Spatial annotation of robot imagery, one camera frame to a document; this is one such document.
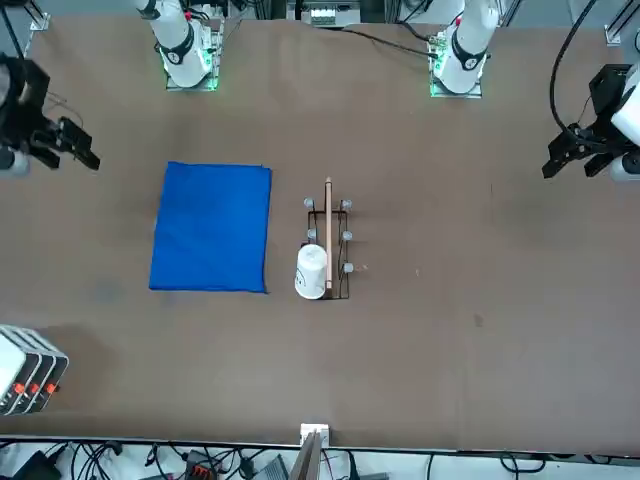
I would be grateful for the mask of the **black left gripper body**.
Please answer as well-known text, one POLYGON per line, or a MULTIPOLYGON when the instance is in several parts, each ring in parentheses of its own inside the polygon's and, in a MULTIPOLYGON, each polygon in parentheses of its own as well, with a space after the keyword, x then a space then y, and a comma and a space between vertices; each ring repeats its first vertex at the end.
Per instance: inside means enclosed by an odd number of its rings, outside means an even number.
POLYGON ((610 121, 619 108, 631 64, 605 64, 589 82, 595 123, 610 121))

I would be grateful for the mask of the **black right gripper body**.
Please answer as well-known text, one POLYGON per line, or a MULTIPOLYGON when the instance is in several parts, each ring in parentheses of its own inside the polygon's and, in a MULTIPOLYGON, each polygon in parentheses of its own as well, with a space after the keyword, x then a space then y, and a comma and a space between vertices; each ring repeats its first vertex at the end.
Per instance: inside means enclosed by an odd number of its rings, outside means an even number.
POLYGON ((50 77, 30 59, 1 55, 1 144, 20 148, 48 125, 42 109, 50 77))

